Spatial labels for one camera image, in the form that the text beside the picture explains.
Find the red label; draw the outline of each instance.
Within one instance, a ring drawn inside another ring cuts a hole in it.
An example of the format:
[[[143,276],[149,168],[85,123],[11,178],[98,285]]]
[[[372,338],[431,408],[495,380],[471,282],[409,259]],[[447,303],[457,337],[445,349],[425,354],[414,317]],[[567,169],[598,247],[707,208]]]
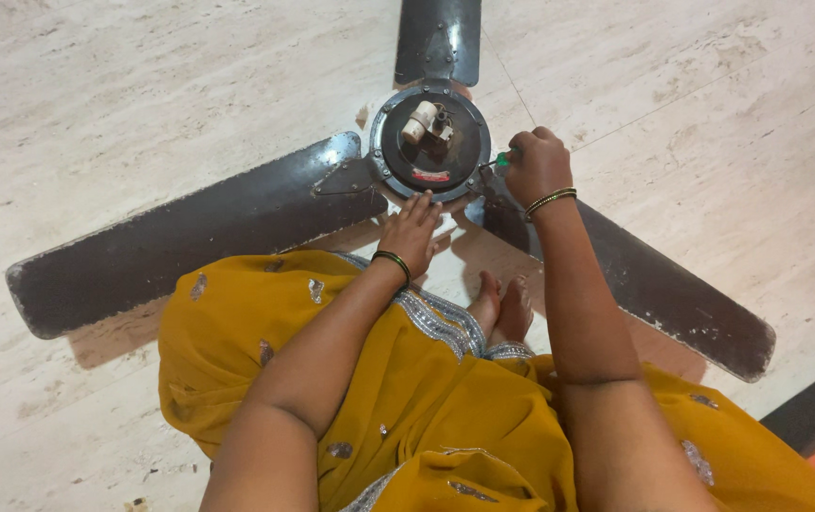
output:
[[[448,171],[444,170],[442,172],[424,172],[420,169],[414,169],[412,173],[414,178],[418,180],[424,181],[448,181]]]

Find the marble floor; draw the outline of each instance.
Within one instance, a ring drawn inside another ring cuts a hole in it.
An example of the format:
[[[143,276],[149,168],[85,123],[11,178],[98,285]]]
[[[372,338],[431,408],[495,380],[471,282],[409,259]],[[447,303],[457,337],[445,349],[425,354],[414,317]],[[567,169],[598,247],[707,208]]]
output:
[[[0,510],[196,510],[208,460],[166,425],[163,301],[53,341],[13,262],[346,130],[392,90],[396,0],[0,0]],[[815,1],[485,0],[497,146],[552,128],[580,196],[767,320],[744,384],[636,320],[641,355],[756,417],[815,380]],[[364,252],[372,222],[317,242]],[[536,275],[466,222],[424,286]],[[534,283],[535,307],[542,289]],[[546,349],[538,314],[528,341]]]

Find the fan motor housing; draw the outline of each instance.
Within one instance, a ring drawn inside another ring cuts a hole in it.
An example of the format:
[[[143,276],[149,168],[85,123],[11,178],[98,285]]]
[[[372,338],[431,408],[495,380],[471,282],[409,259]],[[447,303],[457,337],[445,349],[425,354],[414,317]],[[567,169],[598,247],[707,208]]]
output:
[[[447,80],[420,83],[389,99],[370,131],[369,157],[376,160],[382,181],[406,198],[414,192],[433,191],[434,201],[451,201],[467,192],[469,179],[489,161],[489,128],[470,99]],[[442,105],[454,130],[447,143],[425,137],[411,144],[401,134],[421,101]]]

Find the bangle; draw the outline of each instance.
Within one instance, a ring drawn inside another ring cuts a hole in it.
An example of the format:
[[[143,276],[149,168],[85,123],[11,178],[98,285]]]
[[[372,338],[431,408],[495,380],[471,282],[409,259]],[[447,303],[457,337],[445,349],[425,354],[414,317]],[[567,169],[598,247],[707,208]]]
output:
[[[405,277],[408,278],[408,279],[407,279],[407,281],[405,281],[405,285],[398,289],[399,291],[404,290],[404,289],[406,289],[407,287],[410,286],[411,278],[410,278],[410,269],[408,268],[408,264],[405,263],[404,260],[399,258],[396,253],[389,252],[387,250],[377,250],[373,254],[373,257],[369,259],[369,261],[372,262],[373,260],[376,260],[377,258],[386,258],[387,260],[391,260],[392,262],[396,262],[399,265],[399,267],[401,267],[401,270],[405,272]]]
[[[559,198],[576,198],[577,196],[578,191],[576,191],[574,187],[559,189],[548,196],[543,196],[542,198],[532,202],[530,206],[527,207],[527,210],[524,211],[524,219],[526,222],[531,222],[530,216],[534,213],[534,210],[540,208],[550,201],[554,201]]]

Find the yellow saree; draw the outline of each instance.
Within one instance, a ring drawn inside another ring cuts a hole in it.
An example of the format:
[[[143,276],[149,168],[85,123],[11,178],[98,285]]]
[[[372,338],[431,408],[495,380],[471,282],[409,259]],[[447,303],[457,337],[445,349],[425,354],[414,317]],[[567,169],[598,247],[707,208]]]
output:
[[[262,366],[365,265],[318,250],[240,256],[177,282],[158,350],[164,418],[214,458]],[[466,311],[400,293],[317,447],[320,510],[578,510],[572,454],[538,375],[550,356],[484,350]],[[815,471],[714,390],[646,366],[722,511],[815,510]]]

